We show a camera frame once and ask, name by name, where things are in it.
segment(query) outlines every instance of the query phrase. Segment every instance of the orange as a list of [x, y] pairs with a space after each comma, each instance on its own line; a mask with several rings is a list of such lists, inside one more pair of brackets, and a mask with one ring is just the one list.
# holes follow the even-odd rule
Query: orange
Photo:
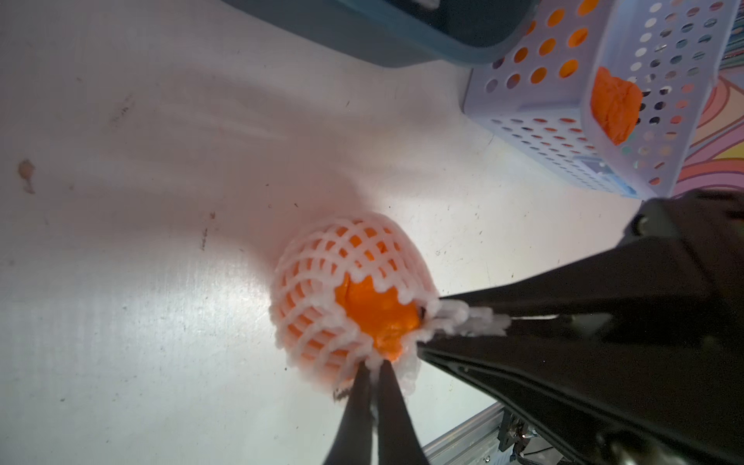
[[637, 85], [613, 77], [600, 67], [591, 90], [591, 114], [615, 145], [625, 142], [635, 129], [644, 96]]
[[417, 305], [414, 302], [401, 304], [394, 287], [379, 294], [371, 276], [361, 283], [353, 283], [346, 273], [344, 283], [336, 288], [336, 302], [344, 307], [346, 315], [363, 333], [372, 337], [380, 355], [392, 362], [403, 353], [400, 339], [421, 326]]

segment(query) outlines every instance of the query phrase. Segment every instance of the light blue plastic basket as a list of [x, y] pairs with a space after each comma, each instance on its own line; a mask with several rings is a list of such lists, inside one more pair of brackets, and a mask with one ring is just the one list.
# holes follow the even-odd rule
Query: light blue plastic basket
[[[504, 59], [473, 70], [464, 112], [574, 185], [640, 199], [669, 196], [716, 82], [738, 4], [543, 1], [535, 28]], [[586, 40], [571, 47], [583, 29]], [[578, 69], [562, 77], [571, 60]], [[591, 115], [600, 66], [644, 92], [640, 120], [620, 146]]]

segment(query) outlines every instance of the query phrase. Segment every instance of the basket hole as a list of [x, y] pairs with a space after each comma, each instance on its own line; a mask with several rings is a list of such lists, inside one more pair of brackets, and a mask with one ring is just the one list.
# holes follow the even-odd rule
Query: basket hole
[[581, 28], [578, 31], [575, 31], [569, 38], [568, 38], [568, 47], [578, 47], [579, 45], [583, 44], [586, 41], [586, 38], [589, 37], [589, 29], [587, 28]]
[[530, 82], [532, 84], [539, 84], [547, 75], [548, 70], [546, 68], [538, 68], [532, 73], [532, 76], [530, 76]]
[[520, 48], [515, 54], [514, 54], [514, 63], [521, 63], [525, 61], [525, 58], [527, 58], [527, 54], [529, 53], [529, 50], [527, 47]]
[[545, 55], [549, 54], [553, 51], [553, 49], [556, 47], [556, 40], [552, 37], [542, 43], [540, 45], [540, 48], [538, 49], [538, 53], [541, 57], [544, 57]]
[[565, 10], [563, 10], [563, 8], [558, 8], [557, 10], [555, 10], [548, 17], [548, 27], [552, 28], [553, 26], [557, 26], [561, 21], [563, 21], [564, 15], [565, 15]]
[[594, 11], [599, 3], [600, 0], [584, 0], [581, 2], [581, 5], [579, 5], [579, 9], [576, 10], [576, 14], [579, 16], [586, 16]]
[[563, 66], [560, 67], [560, 70], [558, 71], [558, 75], [563, 78], [566, 78], [566, 77], [571, 76], [578, 69], [579, 69], [578, 60], [569, 60], [563, 63]]
[[512, 74], [509, 76], [509, 79], [507, 80], [507, 89], [514, 89], [517, 84], [519, 84], [519, 80], [522, 77], [519, 76], [519, 74]]

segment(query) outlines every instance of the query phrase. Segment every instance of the dark blue plastic bin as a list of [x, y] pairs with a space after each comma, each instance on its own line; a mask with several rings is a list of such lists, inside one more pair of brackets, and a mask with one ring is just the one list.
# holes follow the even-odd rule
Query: dark blue plastic bin
[[527, 32], [539, 0], [224, 0], [289, 32], [389, 68], [502, 58]]

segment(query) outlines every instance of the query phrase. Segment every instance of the foam net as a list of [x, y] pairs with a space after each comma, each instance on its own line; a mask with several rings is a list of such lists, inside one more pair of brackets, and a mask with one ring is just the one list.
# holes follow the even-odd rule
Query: foam net
[[382, 363], [373, 339], [336, 302], [335, 289], [348, 275], [361, 283], [372, 277], [374, 291], [397, 290], [402, 305], [426, 309], [421, 328], [402, 337], [394, 361], [401, 389], [414, 387], [419, 362], [416, 342], [435, 330], [451, 333], [468, 319], [462, 302], [440, 301], [420, 253], [391, 219], [371, 212], [339, 215], [302, 231], [287, 247], [272, 284], [271, 318], [277, 345], [291, 365], [330, 389], [350, 385], [356, 366]]

